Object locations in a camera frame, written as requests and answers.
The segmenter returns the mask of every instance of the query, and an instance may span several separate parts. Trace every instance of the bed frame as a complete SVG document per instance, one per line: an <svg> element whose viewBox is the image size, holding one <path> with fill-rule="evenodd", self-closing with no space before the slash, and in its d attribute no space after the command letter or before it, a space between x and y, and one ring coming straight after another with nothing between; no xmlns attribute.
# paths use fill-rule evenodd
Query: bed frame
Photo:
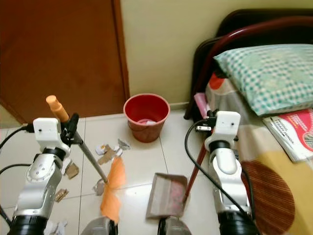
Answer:
<svg viewBox="0 0 313 235"><path fill-rule="evenodd" d="M215 55L239 47L313 44L313 9L237 10L225 17L216 38L210 41L212 45L204 55L199 71L193 71L192 91L185 119L192 115L195 106L194 94L205 90L216 68L213 59Z"/></svg>

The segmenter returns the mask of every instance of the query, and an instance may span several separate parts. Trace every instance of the book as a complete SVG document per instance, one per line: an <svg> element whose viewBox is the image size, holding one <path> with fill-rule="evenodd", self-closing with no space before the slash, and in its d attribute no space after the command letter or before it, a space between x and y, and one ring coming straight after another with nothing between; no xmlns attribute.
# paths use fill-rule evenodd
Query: book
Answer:
<svg viewBox="0 0 313 235"><path fill-rule="evenodd" d="M263 119L293 162L313 158L313 109Z"/></svg>

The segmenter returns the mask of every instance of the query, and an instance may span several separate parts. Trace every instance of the wooden door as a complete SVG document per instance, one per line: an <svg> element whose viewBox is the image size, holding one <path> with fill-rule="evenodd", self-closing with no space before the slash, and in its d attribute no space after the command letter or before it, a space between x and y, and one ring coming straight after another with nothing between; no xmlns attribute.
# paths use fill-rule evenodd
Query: wooden door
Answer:
<svg viewBox="0 0 313 235"><path fill-rule="evenodd" d="M128 98L117 0L0 0L0 101L21 122L121 113Z"/></svg>

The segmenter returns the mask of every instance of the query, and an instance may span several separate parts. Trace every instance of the bedsheet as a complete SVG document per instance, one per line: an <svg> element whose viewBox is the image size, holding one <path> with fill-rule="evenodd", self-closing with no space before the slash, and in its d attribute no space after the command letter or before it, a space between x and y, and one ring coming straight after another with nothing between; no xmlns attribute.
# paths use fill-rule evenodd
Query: bedsheet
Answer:
<svg viewBox="0 0 313 235"><path fill-rule="evenodd" d="M227 78L206 88L212 110L241 114L236 148L250 175L256 222L265 235L313 235L313 161L294 164Z"/></svg>

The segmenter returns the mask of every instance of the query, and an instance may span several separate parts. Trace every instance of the pillow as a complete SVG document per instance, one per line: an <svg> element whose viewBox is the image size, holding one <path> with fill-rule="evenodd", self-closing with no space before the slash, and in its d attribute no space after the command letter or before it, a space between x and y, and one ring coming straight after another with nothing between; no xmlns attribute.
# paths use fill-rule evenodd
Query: pillow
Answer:
<svg viewBox="0 0 313 235"><path fill-rule="evenodd" d="M259 116L313 106L313 45L237 48L214 59Z"/></svg>

